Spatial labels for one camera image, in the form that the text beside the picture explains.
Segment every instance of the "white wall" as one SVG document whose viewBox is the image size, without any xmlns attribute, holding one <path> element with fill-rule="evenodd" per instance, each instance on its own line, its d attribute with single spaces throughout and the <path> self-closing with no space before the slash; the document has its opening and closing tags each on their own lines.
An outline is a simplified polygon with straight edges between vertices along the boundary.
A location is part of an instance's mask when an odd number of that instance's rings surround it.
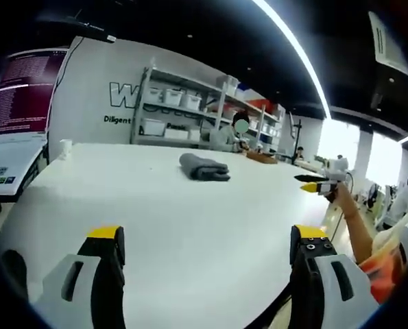
<svg viewBox="0 0 408 329">
<path fill-rule="evenodd" d="M 406 184 L 408 181 L 408 151 L 403 150 L 402 151 L 402 164 L 400 166 L 400 171 L 398 174 L 398 186 L 402 186 L 403 184 Z"/>
<path fill-rule="evenodd" d="M 371 182 L 367 181 L 365 176 L 367 174 L 368 162 L 370 161 L 372 142 L 373 134 L 361 131 L 355 163 L 355 186 L 353 187 L 353 191 L 356 193 L 361 189 L 371 186 Z"/>
<path fill-rule="evenodd" d="M 78 42 L 76 38 L 71 45 Z M 113 44 L 85 38 L 68 62 L 61 85 L 53 97 L 49 126 L 49 148 L 53 160 L 59 141 L 129 143 L 129 123 L 105 122 L 105 116 L 130 119 L 143 69 L 154 59 L 156 66 L 174 73 L 215 84 L 221 71 L 186 56 L 141 44 L 117 40 Z M 120 106 L 111 106 L 110 83 L 130 85 L 135 92 Z"/>
<path fill-rule="evenodd" d="M 304 158 L 307 161 L 313 161 L 313 157 L 318 152 L 320 146 L 320 137 L 322 131 L 322 120 L 299 117 L 294 115 L 293 122 L 298 124 L 301 120 L 301 132 L 299 146 L 304 148 Z M 282 136 L 280 139 L 279 150 L 286 150 L 291 154 L 293 152 L 295 140 L 290 137 L 290 120 L 289 115 L 286 114 L 285 121 L 282 128 Z"/>
</svg>

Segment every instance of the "gray towel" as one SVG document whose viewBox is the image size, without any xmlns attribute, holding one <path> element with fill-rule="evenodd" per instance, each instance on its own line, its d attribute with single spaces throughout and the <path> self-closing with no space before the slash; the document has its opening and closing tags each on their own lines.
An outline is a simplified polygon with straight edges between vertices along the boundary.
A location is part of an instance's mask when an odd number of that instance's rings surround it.
<svg viewBox="0 0 408 329">
<path fill-rule="evenodd" d="M 226 182 L 230 179 L 227 175 L 228 166 L 211 159 L 200 158 L 192 153 L 184 153 L 179 158 L 182 171 L 191 180 Z"/>
</svg>

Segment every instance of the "black ceiling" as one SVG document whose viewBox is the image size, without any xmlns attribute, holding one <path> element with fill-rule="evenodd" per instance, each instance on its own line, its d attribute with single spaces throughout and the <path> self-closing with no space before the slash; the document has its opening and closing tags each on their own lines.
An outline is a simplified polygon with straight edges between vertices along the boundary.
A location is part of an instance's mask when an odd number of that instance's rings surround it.
<svg viewBox="0 0 408 329">
<path fill-rule="evenodd" d="M 385 17 L 408 55 L 408 0 L 267 2 L 300 41 L 329 105 L 368 114 L 408 132 L 408 77 L 376 63 L 368 18 L 368 10 Z M 60 22 L 41 23 L 36 31 L 41 42 L 69 42 L 74 33 L 84 31 L 68 22 L 91 23 L 117 38 L 176 51 L 234 75 L 294 114 L 324 116 L 317 107 L 306 105 L 320 101 L 301 60 L 252 0 L 49 0 L 39 20 Z M 381 112 L 370 108 L 375 93 L 383 96 Z M 357 117 L 332 116 L 400 137 Z"/>
</svg>

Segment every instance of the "desk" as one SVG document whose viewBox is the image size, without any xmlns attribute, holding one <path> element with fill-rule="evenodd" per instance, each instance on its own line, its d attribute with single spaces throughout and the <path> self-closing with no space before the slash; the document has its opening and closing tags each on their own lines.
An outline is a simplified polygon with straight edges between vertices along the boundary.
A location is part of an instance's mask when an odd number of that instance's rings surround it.
<svg viewBox="0 0 408 329">
<path fill-rule="evenodd" d="M 320 226 L 328 206 L 289 164 L 186 150 L 229 166 L 229 182 L 185 178 L 183 149 L 75 145 L 28 186 L 0 233 L 38 284 L 87 232 L 125 230 L 127 328 L 244 328 L 289 281 L 290 229 Z"/>
</svg>

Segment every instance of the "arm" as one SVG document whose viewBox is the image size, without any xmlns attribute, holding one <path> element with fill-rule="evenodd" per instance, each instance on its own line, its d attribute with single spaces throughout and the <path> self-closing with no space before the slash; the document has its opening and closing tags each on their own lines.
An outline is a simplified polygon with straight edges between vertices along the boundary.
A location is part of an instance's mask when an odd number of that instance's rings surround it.
<svg viewBox="0 0 408 329">
<path fill-rule="evenodd" d="M 227 144 L 226 136 L 221 131 L 212 130 L 210 133 L 210 145 L 215 151 L 238 152 L 237 144 Z"/>
<path fill-rule="evenodd" d="M 344 219 L 347 222 L 350 243 L 356 262 L 362 263 L 372 254 L 373 239 L 362 221 L 350 192 L 343 183 L 337 185 L 336 202 L 341 207 Z"/>
</svg>

